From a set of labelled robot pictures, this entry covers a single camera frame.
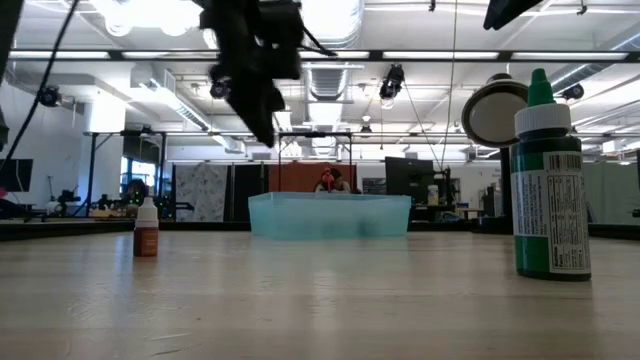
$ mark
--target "black panel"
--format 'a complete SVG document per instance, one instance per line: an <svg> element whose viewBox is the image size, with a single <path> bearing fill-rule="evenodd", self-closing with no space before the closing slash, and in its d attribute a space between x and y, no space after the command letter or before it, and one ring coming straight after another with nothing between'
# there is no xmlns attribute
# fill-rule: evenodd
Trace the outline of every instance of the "black panel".
<svg viewBox="0 0 640 360"><path fill-rule="evenodd" d="M14 159L2 167L0 172L0 188L8 192L28 192L31 188L31 172L33 160Z"/></svg>
<svg viewBox="0 0 640 360"><path fill-rule="evenodd" d="M139 137L125 136L122 156L139 162L158 165L160 162L160 148Z"/></svg>

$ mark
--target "black cable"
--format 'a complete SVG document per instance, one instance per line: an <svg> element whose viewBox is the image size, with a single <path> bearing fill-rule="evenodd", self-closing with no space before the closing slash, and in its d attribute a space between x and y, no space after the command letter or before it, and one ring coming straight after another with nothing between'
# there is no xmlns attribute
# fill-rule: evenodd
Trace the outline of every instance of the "black cable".
<svg viewBox="0 0 640 360"><path fill-rule="evenodd" d="M36 97L33 99L33 104L31 104L31 109L29 110L29 114L27 115L27 118L24 120L24 123L20 127L20 131L18 131L18 135L16 135L16 138L13 140L13 144L11 145L11 149L9 149L9 153L7 154L7 157L4 159L2 164L0 164L0 172L2 172L2 168L4 168L4 165L8 163L13 157L13 154L16 152L16 148L18 148L18 144L20 143L20 140L22 139L22 136L24 135L25 130L27 130L29 123L31 123L31 119L33 119L33 115L36 113L36 108L38 107L38 94L42 89L44 89L47 86L47 81L49 81L49 75L51 74L51 68L53 68L53 63L56 60L56 54L60 49L62 38L64 38L64 34L65 32L67 32L67 27L69 27L69 23L73 18L73 13L76 11L76 8L78 7L79 4L80 4L80 0L73 0L73 3L69 7L69 13L67 14L67 17L64 19L64 23L62 23L62 27L60 28L60 32L58 33L58 38L56 39L56 42L53 45L53 50L51 51L51 57L49 58L49 63L47 64L47 68L44 71L44 75L42 76L42 82L40 83L40 87L38 88L38 93L36 94Z"/></svg>

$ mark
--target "brown bottle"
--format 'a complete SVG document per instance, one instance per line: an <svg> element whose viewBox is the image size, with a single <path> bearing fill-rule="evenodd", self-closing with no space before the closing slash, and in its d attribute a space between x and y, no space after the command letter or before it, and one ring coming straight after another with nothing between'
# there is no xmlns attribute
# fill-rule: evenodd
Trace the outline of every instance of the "brown bottle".
<svg viewBox="0 0 640 360"><path fill-rule="evenodd" d="M133 256L156 256L158 235L158 209L153 205L153 198L147 197L138 208L133 231Z"/></svg>

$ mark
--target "red object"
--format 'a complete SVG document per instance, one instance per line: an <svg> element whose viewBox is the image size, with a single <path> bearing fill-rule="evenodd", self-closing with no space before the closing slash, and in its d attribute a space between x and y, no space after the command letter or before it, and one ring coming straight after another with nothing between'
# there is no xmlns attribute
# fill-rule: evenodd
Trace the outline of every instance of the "red object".
<svg viewBox="0 0 640 360"><path fill-rule="evenodd" d="M324 169L324 174L322 175L322 182L327 184L327 191L331 192L331 184L333 184L333 181L335 179L333 178L333 175L331 175L331 169L326 168Z"/></svg>

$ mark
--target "person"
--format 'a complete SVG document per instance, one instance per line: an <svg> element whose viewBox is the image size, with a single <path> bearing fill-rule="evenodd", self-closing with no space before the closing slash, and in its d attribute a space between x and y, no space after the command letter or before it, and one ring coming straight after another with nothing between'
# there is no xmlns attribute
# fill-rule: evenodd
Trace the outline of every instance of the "person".
<svg viewBox="0 0 640 360"><path fill-rule="evenodd" d="M316 184L315 192L351 194L349 182L344 181L342 173L336 168L326 168Z"/></svg>

